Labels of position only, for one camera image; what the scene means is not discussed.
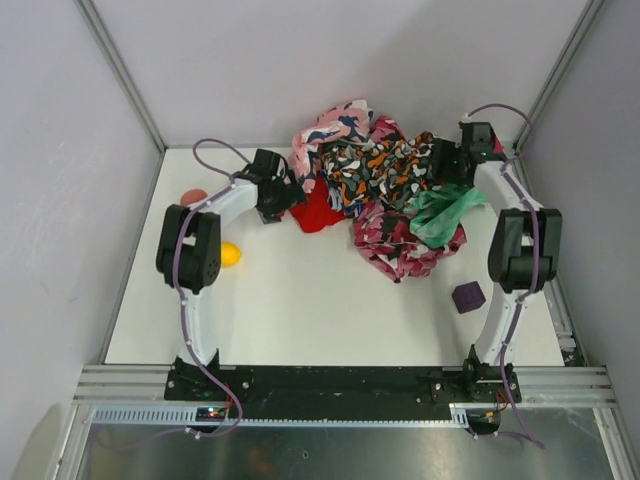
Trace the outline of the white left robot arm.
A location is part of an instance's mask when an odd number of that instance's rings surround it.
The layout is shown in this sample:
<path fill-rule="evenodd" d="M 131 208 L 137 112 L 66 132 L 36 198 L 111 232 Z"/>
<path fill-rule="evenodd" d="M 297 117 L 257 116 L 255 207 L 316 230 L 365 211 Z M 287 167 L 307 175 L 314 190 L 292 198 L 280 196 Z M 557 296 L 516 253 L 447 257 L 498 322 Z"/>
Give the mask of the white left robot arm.
<path fill-rule="evenodd" d="M 255 210 L 265 224 L 277 223 L 306 196 L 286 159 L 258 149 L 253 161 L 208 198 L 189 206 L 170 205 L 164 214 L 156 269 L 180 297 L 183 345 L 177 357 L 194 367 L 218 353 L 212 285 L 222 268 L 222 233 L 242 214 Z"/>

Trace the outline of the red cloth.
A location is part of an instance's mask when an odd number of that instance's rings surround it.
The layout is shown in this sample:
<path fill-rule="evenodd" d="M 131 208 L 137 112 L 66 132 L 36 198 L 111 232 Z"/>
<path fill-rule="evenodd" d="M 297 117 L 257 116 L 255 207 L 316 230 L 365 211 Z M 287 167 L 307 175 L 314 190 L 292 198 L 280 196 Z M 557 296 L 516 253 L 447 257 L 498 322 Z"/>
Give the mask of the red cloth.
<path fill-rule="evenodd" d="M 328 197 L 327 182 L 320 178 L 313 190 L 306 195 L 306 200 L 289 210 L 304 233 L 317 233 L 346 219 L 341 211 L 331 208 Z"/>

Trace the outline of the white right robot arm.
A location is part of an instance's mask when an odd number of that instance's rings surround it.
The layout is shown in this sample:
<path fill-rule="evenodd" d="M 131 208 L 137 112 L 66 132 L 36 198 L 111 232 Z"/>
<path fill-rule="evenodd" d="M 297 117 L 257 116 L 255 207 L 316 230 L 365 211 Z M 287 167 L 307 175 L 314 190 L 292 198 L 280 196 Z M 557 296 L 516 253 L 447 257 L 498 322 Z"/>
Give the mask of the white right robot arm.
<path fill-rule="evenodd" d="M 556 277 L 562 215 L 540 204 L 515 178 L 490 123 L 465 118 L 459 128 L 459 142 L 436 140 L 433 172 L 439 181 L 476 188 L 496 214 L 487 259 L 494 288 L 460 372 L 432 381 L 431 393 L 438 401 L 490 403 L 519 392 L 514 344 L 526 310 Z"/>

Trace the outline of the orange black camouflage cloth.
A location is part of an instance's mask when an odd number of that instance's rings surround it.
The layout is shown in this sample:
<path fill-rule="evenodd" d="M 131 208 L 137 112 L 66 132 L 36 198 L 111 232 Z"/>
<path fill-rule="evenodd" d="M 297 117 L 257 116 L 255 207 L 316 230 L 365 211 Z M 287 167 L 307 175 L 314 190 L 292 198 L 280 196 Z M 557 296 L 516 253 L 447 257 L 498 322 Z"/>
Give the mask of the orange black camouflage cloth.
<path fill-rule="evenodd" d="M 381 201 L 402 210 L 434 184 L 430 163 L 436 138 L 425 131 L 411 140 L 335 142 L 321 155 L 321 173 L 338 188 L 347 206 Z"/>

